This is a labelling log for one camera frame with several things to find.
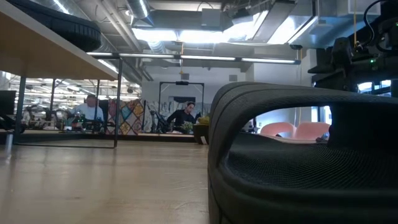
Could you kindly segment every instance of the computer monitor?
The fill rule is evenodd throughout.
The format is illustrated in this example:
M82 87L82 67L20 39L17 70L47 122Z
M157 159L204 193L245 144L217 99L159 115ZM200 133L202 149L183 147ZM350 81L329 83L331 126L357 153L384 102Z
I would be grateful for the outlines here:
M0 113L6 115L14 114L15 97L17 91L0 90Z

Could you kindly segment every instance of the black chair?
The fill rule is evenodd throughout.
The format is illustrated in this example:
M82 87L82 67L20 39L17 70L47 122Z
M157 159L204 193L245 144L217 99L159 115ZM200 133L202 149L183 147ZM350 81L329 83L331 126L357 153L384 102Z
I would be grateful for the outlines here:
M325 143L239 133L253 117L330 106ZM398 99L265 83L232 83L211 106L211 224L397 223Z

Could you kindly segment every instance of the man sitting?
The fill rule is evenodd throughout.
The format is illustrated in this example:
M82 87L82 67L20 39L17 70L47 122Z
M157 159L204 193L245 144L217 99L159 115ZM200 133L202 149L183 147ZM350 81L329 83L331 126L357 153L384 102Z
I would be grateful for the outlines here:
M173 114L167 118L167 123L171 123L174 119L174 130L176 131L181 131L181 126L184 122L191 122L195 124L197 122L197 119L200 117L200 113L198 113L195 118L191 115L191 112L193 111L195 107L194 102L188 102L187 106L183 110L176 110Z
M97 98L95 95L88 95L86 99L86 103L80 104L74 109L70 110L69 113L76 114L80 112L80 114L84 114L87 120L96 120L95 118L95 106L97 107L97 117L101 121L104 121L104 113L102 109L97 104Z

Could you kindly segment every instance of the pink chair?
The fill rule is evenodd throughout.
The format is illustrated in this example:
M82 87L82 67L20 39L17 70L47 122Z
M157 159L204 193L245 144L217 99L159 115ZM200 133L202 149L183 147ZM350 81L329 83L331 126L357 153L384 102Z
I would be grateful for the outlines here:
M260 134L265 136L276 136L279 133L289 132L295 134L296 127L289 122L276 122L267 124L261 128Z
M303 122L295 132L295 139L299 140L316 140L329 132L330 124L323 122Z

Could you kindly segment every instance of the patterned artwork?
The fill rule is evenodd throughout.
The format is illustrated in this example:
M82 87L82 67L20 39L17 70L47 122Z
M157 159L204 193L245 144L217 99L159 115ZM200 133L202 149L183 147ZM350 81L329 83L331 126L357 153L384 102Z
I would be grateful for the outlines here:
M108 122L114 123L116 116L116 100L109 100ZM144 107L140 99L130 102L120 101L119 134L137 135L141 133ZM106 134L114 134L114 127L107 127Z
M143 99L136 99L130 102L120 102L119 134L137 135L138 133L149 133L152 121L157 123L157 118L150 115L150 110L157 111L159 102L147 101L144 107ZM184 109L185 103L176 101L162 102L160 114L167 119L175 110ZM202 116L210 113L211 103L205 103ZM197 103L193 115L201 112L201 103ZM116 116L116 100L109 100L108 122L114 123ZM114 134L114 127L107 127L106 134Z
M169 101L169 102L162 102L160 104L160 114L167 119L174 111L184 109L186 103L178 103L176 101ZM211 108L211 103L204 103L203 104L204 109L203 109L203 114L202 116L206 116L210 114L210 108ZM150 110L157 111L159 108L159 102L158 101L146 101L146 107L145 107L145 118L144 118L144 133L149 133L150 128L152 126L152 116L150 115ZM196 115L197 113L201 112L201 102L197 102L195 109L192 113L192 115Z

